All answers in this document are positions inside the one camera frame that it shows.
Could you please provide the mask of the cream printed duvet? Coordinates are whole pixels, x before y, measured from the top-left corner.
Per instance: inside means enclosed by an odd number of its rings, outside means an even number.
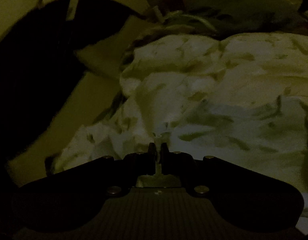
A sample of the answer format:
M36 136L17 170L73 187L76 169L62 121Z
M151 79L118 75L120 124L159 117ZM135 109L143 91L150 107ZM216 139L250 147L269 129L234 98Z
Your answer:
M140 41L130 56L118 105L78 129L55 173L166 142L292 184L305 199L298 227L308 232L308 36L168 35Z

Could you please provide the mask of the black round bag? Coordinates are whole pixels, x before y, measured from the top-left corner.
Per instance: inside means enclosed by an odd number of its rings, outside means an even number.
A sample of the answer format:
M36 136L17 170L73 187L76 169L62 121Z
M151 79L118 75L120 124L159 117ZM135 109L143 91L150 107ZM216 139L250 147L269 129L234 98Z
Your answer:
M0 38L0 168L50 127L87 72L78 51L144 16L114 0L55 0Z

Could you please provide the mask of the dark grey pillow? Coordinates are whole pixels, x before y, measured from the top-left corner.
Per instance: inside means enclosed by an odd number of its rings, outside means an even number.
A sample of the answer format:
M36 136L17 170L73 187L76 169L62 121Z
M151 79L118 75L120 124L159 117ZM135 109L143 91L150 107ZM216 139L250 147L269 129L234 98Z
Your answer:
M219 33L288 31L306 23L298 7L286 0L194 0L187 11Z

